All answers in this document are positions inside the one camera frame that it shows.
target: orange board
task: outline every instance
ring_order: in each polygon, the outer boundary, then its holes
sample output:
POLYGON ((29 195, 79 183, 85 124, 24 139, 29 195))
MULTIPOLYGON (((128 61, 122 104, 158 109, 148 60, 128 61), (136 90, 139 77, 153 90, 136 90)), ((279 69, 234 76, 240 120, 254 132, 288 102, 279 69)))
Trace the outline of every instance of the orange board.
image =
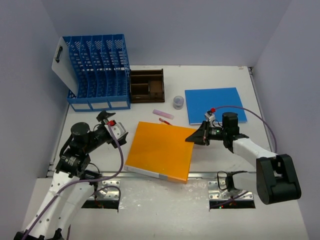
POLYGON ((185 139, 195 131, 193 128, 139 122, 124 169, 187 183, 194 144, 185 139))

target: blue plastic rack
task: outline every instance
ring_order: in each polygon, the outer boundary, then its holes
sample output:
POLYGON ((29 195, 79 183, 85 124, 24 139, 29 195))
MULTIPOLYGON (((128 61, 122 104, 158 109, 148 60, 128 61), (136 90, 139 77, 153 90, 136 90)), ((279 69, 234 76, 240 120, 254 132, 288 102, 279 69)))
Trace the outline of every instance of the blue plastic rack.
POLYGON ((64 36, 78 93, 67 100, 76 112, 130 109, 130 65, 123 34, 64 36))

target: gray wall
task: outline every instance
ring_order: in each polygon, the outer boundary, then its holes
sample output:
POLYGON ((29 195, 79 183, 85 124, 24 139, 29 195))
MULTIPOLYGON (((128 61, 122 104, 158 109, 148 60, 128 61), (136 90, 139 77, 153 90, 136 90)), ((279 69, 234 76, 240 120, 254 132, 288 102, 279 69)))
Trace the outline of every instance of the gray wall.
POLYGON ((265 119, 279 153, 293 157, 310 239, 320 238, 320 1, 293 0, 254 67, 265 119))
POLYGON ((44 177, 67 107, 51 70, 58 35, 39 0, 0 1, 0 233, 21 230, 44 177))
POLYGON ((131 65, 253 66, 290 0, 42 0, 59 36, 124 33, 131 65))

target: pink object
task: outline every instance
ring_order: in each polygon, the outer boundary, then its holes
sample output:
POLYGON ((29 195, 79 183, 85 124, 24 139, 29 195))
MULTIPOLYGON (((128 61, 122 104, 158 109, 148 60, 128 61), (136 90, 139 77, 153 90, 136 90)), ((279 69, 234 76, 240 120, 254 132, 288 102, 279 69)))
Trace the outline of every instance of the pink object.
POLYGON ((152 113, 154 113, 154 114, 156 114, 156 115, 159 115, 159 116, 161 116, 161 117, 164 117, 164 118, 167 118, 167 119, 174 119, 174 117, 175 116, 173 116, 173 115, 171 115, 171 114, 169 114, 169 113, 165 113, 165 112, 163 112, 163 111, 159 111, 159 110, 153 110, 153 112, 152 113))

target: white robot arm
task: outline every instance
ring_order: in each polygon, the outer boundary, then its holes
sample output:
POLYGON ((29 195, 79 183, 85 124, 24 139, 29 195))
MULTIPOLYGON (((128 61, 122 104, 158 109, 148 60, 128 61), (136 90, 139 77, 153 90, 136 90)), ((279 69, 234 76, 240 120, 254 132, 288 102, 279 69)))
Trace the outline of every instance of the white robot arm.
POLYGON ((222 126, 213 126, 213 110, 205 114, 207 120, 186 141, 206 146, 210 140, 223 141, 227 149, 256 168, 256 173, 228 172, 225 179, 227 190, 255 193, 266 205, 299 199, 301 189, 292 158, 265 150, 240 133, 238 115, 234 112, 223 113, 222 126))
POLYGON ((127 143, 128 133, 123 125, 108 120, 114 114, 102 111, 97 117, 100 124, 93 131, 85 122, 72 126, 37 214, 24 232, 16 233, 14 240, 63 240, 62 230, 70 226, 79 209, 97 190, 97 182, 104 180, 99 173, 86 170, 91 161, 89 153, 104 143, 115 148, 127 143))

